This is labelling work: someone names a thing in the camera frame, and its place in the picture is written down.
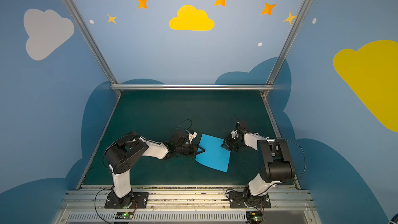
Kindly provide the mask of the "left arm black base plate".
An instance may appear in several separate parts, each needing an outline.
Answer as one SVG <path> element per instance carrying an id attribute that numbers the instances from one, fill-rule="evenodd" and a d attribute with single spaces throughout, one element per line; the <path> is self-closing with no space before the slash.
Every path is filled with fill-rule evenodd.
<path id="1" fill-rule="evenodd" d="M 133 192 L 131 191 L 122 198 L 117 197 L 114 191 L 111 191 L 107 195 L 105 201 L 105 208 L 125 208 L 125 209 L 136 209 L 146 208 L 148 203 L 148 192 Z"/>

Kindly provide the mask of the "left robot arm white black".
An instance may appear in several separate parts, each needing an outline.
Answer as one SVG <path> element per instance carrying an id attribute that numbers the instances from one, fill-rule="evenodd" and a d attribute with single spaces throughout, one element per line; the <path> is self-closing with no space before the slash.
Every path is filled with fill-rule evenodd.
<path id="1" fill-rule="evenodd" d="M 156 142 L 132 131 L 114 141 L 103 155 L 108 162 L 107 167 L 112 172 L 111 193 L 117 200 L 122 200 L 132 193 L 130 169 L 142 156 L 167 160 L 177 154 L 195 157 L 204 153 L 205 149 L 193 141 L 196 136 L 196 132 L 175 131 L 168 141 Z"/>

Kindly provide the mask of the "blue square paper sheet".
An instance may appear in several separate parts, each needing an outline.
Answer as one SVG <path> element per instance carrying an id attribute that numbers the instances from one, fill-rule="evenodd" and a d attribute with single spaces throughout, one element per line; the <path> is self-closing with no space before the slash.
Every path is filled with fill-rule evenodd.
<path id="1" fill-rule="evenodd" d="M 195 160 L 208 168 L 227 173 L 231 152 L 222 148 L 223 139 L 203 134 L 200 146 L 204 148 L 203 153 L 198 153 Z"/>

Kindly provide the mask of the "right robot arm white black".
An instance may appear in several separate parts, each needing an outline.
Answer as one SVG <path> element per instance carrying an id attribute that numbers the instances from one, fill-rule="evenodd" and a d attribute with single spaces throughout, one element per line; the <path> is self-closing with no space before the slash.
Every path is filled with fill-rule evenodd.
<path id="1" fill-rule="evenodd" d="M 249 181 L 243 195 L 262 197 L 267 191 L 295 178 L 295 167 L 287 142 L 250 132 L 245 121 L 237 122 L 236 129 L 223 140 L 221 148 L 238 152 L 246 147 L 259 153 L 259 173 Z"/>

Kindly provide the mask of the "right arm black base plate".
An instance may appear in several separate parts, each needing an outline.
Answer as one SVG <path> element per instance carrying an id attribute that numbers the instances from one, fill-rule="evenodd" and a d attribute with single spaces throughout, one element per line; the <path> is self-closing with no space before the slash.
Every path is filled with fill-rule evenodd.
<path id="1" fill-rule="evenodd" d="M 250 196 L 244 192 L 226 191 L 230 208 L 271 208 L 271 200 L 268 194 L 263 196 Z"/>

